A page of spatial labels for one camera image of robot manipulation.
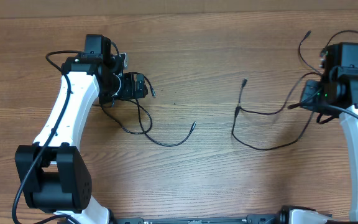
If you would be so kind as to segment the black USB-C cable silver plug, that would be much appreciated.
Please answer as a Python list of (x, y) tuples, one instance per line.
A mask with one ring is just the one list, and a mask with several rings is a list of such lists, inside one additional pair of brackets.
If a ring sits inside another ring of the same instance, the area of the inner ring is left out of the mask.
[[(150, 80), (148, 79), (148, 83), (146, 83), (147, 85), (147, 88), (149, 89), (151, 95), (153, 98), (156, 98), (156, 92), (155, 92), (155, 89), (154, 87), (152, 86), (152, 83), (150, 82)], [(151, 114), (139, 103), (139, 100), (141, 98), (137, 99), (135, 98), (134, 100), (120, 100), (120, 101), (128, 101), (130, 103), (133, 103), (136, 105), (137, 107), (137, 115), (138, 115), (138, 120), (139, 120), (139, 126), (141, 128), (141, 131), (139, 132), (135, 132), (135, 131), (130, 131), (128, 130), (117, 118), (115, 118), (111, 113), (109, 113), (106, 109), (106, 107), (103, 105), (103, 104), (99, 104), (98, 106), (102, 109), (103, 113), (105, 115), (107, 115), (109, 118), (111, 118), (113, 121), (115, 121), (121, 128), (123, 131), (125, 131), (126, 133), (129, 133), (129, 134), (133, 134), (133, 135), (144, 135), (148, 140), (152, 141), (153, 143), (159, 145), (159, 146), (163, 146), (163, 147), (175, 147), (175, 146), (179, 146), (181, 144), (183, 144), (184, 142), (186, 142), (188, 140), (188, 138), (191, 136), (191, 134), (193, 133), (193, 131), (195, 130), (196, 128), (196, 124), (197, 122), (194, 121), (193, 124), (191, 125), (191, 128), (189, 130), (189, 133), (187, 134), (187, 136), (181, 140), (180, 142), (178, 143), (174, 143), (174, 144), (167, 144), (167, 143), (163, 143), (163, 142), (160, 142), (160, 141), (157, 141), (155, 140), (154, 138), (152, 138), (150, 135), (149, 135), (149, 132), (152, 130), (153, 128), (153, 119), (152, 119), (152, 116)], [(115, 101), (118, 100), (116, 98), (116, 96), (114, 96), (112, 98), (112, 102), (111, 102), (111, 107), (114, 106), (114, 103)], [(149, 119), (149, 127), (147, 129), (144, 128), (143, 126), (143, 122), (142, 122), (142, 118), (141, 118), (141, 115), (140, 115), (140, 112), (143, 111), (148, 119)]]

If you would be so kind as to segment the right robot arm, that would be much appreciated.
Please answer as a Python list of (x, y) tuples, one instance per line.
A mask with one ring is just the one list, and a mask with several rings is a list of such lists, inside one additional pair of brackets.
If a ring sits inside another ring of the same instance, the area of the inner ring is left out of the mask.
[(308, 82), (300, 107), (339, 120), (351, 169), (349, 219), (358, 222), (358, 43), (328, 45), (321, 56), (324, 73), (320, 81)]

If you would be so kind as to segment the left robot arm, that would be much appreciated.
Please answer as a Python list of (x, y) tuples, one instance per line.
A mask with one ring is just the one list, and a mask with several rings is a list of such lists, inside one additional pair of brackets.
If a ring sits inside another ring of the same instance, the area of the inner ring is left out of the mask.
[(91, 174), (80, 154), (80, 142), (94, 101), (144, 98), (155, 90), (141, 73), (126, 73), (127, 55), (109, 38), (88, 34), (82, 51), (69, 50), (57, 69), (62, 82), (45, 126), (31, 145), (20, 145), (15, 163), (21, 185), (12, 206), (18, 222), (21, 195), (29, 208), (64, 218), (66, 223), (115, 223), (110, 209), (92, 195)]

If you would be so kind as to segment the brown cardboard backdrop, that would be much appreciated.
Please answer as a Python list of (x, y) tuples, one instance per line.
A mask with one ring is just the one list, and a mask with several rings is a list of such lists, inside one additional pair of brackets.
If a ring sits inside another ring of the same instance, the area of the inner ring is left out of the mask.
[(358, 0), (0, 0), (0, 19), (325, 10), (358, 10)]

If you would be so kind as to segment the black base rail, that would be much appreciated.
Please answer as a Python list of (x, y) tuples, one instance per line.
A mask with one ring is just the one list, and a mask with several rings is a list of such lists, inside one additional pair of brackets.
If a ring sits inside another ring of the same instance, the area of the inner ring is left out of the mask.
[(266, 224), (266, 223), (288, 223), (290, 209), (304, 209), (307, 212), (316, 212), (315, 209), (284, 205), (277, 213), (248, 214), (243, 217), (212, 217), (212, 218), (116, 218), (110, 223), (113, 224)]

